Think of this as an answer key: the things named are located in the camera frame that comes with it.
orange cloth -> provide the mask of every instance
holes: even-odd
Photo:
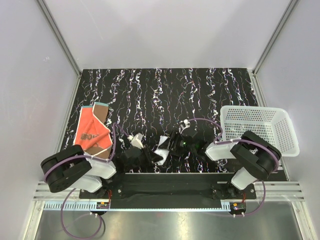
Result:
[[[110,130],[94,114],[94,108],[95,106],[83,106],[80,111],[74,144],[81,145],[84,151],[91,147],[105,150],[112,146]]]

metallic floor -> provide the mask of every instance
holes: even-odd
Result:
[[[258,206],[247,204],[251,212]],[[83,211],[65,211],[69,225]],[[248,217],[229,217],[222,212],[107,212],[106,228],[94,239],[101,240],[302,240],[292,205],[266,202]],[[68,227],[77,237],[92,235],[99,221],[86,216]],[[59,211],[43,211],[36,240],[69,240],[60,224]]]

basket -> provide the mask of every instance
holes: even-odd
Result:
[[[250,130],[280,150],[283,157],[295,157],[300,152],[291,119],[281,108],[223,106],[220,121],[224,141],[237,139]]]

orange towel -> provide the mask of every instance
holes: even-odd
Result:
[[[74,144],[81,145],[84,151],[92,147],[99,149],[95,155],[109,149],[112,146],[110,130],[102,122],[106,119],[107,113],[108,105],[104,103],[95,102],[93,106],[83,106],[80,111]]]

white wall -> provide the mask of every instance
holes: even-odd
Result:
[[[290,0],[45,1],[82,69],[252,69]]]
[[[300,1],[267,57],[258,79],[269,107],[288,111],[300,155],[286,163],[300,181],[320,237],[320,1]]]
[[[35,0],[0,1],[0,239],[20,240],[76,75]]]

